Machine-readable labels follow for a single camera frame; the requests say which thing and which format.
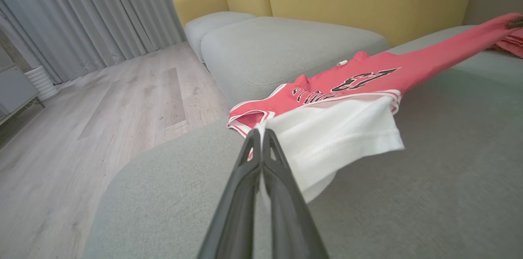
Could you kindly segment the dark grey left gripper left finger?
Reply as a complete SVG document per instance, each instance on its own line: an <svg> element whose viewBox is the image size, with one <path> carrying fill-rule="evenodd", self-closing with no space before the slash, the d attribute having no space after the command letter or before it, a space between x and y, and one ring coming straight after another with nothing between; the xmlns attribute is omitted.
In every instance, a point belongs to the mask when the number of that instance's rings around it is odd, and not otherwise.
<svg viewBox="0 0 523 259"><path fill-rule="evenodd" d="M197 259L252 259L261 138L251 130L234 164Z"/></svg>

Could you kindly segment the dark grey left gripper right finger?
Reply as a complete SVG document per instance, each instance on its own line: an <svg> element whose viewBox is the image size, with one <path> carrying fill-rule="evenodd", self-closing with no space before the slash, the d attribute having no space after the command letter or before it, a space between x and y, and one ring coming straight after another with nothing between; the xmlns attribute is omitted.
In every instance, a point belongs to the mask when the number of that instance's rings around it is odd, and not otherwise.
<svg viewBox="0 0 523 259"><path fill-rule="evenodd" d="M329 259L282 146L273 130L265 130L262 172L270 201L273 259Z"/></svg>

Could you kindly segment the red and white basketball jersey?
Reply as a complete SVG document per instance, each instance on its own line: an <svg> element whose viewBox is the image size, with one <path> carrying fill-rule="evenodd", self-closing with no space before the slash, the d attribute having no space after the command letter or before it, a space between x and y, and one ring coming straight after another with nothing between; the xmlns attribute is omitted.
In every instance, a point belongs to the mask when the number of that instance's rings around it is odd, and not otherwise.
<svg viewBox="0 0 523 259"><path fill-rule="evenodd" d="M306 202L319 196L341 168L366 156L404 149L394 121L404 94L441 71L487 49L516 29L510 13L407 54L360 51L312 77L299 76L269 97L237 104L227 127L277 135Z"/></svg>

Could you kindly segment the grey and yellow sofa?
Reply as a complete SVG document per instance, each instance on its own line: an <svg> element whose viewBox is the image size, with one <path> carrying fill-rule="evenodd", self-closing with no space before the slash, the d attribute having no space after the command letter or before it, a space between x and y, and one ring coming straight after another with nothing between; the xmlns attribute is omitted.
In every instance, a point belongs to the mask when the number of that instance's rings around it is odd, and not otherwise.
<svg viewBox="0 0 523 259"><path fill-rule="evenodd" d="M82 259L196 259L243 137L215 123L111 181ZM484 51L408 91L406 149L340 170L309 203L331 259L523 259L523 59Z"/></svg>

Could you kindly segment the wide grey sofa seat cushion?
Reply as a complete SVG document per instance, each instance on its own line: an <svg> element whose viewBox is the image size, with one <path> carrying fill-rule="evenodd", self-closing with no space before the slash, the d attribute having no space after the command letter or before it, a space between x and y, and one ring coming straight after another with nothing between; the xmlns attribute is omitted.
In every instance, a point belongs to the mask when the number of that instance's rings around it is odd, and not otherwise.
<svg viewBox="0 0 523 259"><path fill-rule="evenodd" d="M390 47L372 31L277 17L258 17L204 36L207 69L231 106L268 97L280 84L312 77L359 52Z"/></svg>

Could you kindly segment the narrow grey sofa seat cushion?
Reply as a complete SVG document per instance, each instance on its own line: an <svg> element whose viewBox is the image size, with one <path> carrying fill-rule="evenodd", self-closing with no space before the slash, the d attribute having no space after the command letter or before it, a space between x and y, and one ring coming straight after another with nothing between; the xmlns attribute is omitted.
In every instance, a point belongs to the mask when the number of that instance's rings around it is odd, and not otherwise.
<svg viewBox="0 0 523 259"><path fill-rule="evenodd" d="M248 13L237 13L231 11L221 11L198 17L189 21L184 28L186 39L195 52L201 63L205 63L201 50L201 42L206 34L228 26L233 23L255 18L255 15Z"/></svg>

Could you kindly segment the white ribbed plant pot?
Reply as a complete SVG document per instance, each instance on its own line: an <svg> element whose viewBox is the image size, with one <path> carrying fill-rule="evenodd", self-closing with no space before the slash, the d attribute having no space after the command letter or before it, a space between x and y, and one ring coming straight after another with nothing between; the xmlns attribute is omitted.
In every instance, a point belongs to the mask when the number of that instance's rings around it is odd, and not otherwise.
<svg viewBox="0 0 523 259"><path fill-rule="evenodd" d="M24 74L38 91L37 97L39 100L47 101L59 94L58 88L54 85L51 77L42 66L25 72Z"/></svg>

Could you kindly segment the grey pleated curtain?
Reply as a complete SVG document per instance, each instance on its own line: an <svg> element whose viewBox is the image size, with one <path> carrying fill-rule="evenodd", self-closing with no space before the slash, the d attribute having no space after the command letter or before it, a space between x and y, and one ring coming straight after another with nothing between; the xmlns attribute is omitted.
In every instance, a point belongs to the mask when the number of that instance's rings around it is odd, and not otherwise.
<svg viewBox="0 0 523 259"><path fill-rule="evenodd" d="M185 41L172 0L0 0L0 28L55 83Z"/></svg>

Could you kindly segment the white and green TV cabinet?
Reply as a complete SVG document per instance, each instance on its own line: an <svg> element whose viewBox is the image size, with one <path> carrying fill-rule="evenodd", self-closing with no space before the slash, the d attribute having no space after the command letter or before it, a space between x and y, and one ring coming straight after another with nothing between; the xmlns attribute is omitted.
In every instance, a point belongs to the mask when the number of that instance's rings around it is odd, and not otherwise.
<svg viewBox="0 0 523 259"><path fill-rule="evenodd" d="M0 30L0 126L31 102L45 107L37 89L2 46L5 38Z"/></svg>

